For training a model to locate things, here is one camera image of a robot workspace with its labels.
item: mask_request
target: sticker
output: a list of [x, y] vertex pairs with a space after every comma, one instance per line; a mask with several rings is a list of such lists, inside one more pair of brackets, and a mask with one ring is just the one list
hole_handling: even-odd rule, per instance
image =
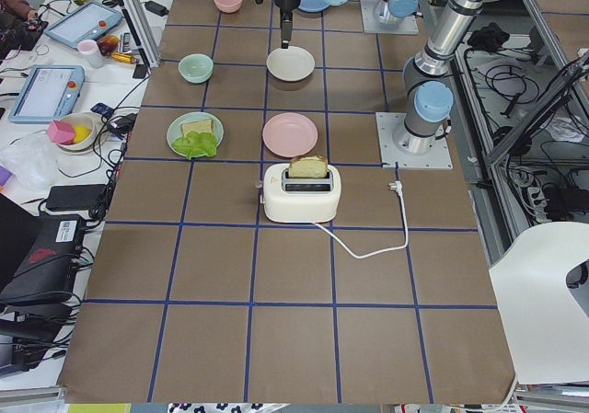
[[77, 226], [76, 220], [66, 220], [59, 223], [59, 229], [57, 230], [57, 236], [55, 237], [56, 243], [68, 243], [74, 240], [75, 227]]

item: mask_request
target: pink plate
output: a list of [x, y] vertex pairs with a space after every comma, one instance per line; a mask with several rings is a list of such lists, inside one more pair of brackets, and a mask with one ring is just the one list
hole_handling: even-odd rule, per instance
[[272, 117], [262, 131], [266, 147], [281, 157], [308, 153], [317, 143], [317, 136], [315, 123], [295, 112]]

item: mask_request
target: blue plate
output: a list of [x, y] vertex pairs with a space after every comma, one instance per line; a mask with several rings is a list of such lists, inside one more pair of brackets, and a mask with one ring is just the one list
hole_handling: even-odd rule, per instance
[[301, 5], [298, 7], [301, 11], [307, 13], [318, 13], [325, 10], [329, 4], [324, 0], [301, 0]]

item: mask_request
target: bread slice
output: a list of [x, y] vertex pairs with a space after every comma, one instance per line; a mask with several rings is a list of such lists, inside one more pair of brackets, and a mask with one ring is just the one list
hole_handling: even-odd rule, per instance
[[289, 178], [325, 178], [328, 175], [328, 159], [320, 155], [295, 157], [288, 167]]
[[182, 136], [186, 137], [189, 132], [210, 132], [213, 133], [213, 121], [205, 119], [200, 121], [188, 121], [180, 124]]

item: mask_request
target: yellow lemon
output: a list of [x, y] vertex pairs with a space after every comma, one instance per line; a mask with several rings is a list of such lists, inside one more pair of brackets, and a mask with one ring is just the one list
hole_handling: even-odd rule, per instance
[[80, 143], [84, 141], [88, 135], [90, 135], [90, 130], [86, 126], [76, 125], [74, 127], [75, 137], [72, 141], [72, 144]]

